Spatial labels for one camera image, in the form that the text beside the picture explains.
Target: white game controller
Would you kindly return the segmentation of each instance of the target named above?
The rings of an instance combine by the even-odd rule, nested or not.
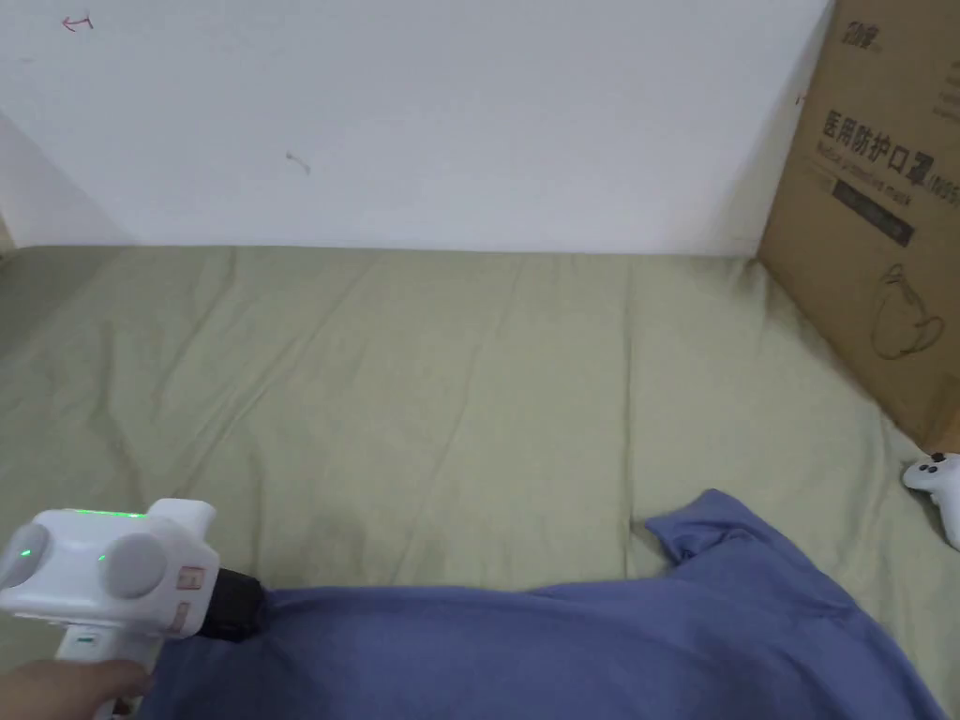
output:
[[[0,610],[65,626],[59,659],[149,668],[164,638],[204,624],[220,570],[204,541],[215,515],[205,502],[177,499],[158,500],[146,515],[40,513],[0,555]]]
[[[960,550],[960,455],[933,453],[929,460],[907,468],[903,484],[911,490],[930,493],[933,504],[940,507],[947,540]]]

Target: massage gun handle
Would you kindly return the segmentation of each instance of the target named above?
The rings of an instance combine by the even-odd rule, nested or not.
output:
[[[132,660],[150,669],[162,639],[119,628],[95,625],[67,625],[66,634],[57,651],[57,660],[72,662],[102,662],[104,660]],[[115,700],[108,700],[98,709],[92,720],[110,720]]]

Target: green bedsheet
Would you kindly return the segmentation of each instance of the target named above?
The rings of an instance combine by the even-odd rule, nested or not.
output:
[[[213,503],[273,587],[649,575],[647,516],[731,492],[960,710],[960,558],[917,457],[743,260],[34,249],[0,266],[0,533]],[[55,632],[3,619],[0,665]]]

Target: black label on box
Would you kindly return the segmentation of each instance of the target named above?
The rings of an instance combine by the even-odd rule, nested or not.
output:
[[[902,248],[908,246],[910,240],[913,239],[914,228],[912,225],[840,179],[833,185],[833,197],[884,235],[892,238]]]

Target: blue fabric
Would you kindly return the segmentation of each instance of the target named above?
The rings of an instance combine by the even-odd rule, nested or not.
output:
[[[893,640],[732,497],[647,527],[675,564],[662,578],[274,592],[256,639],[168,643],[143,717],[946,717]]]

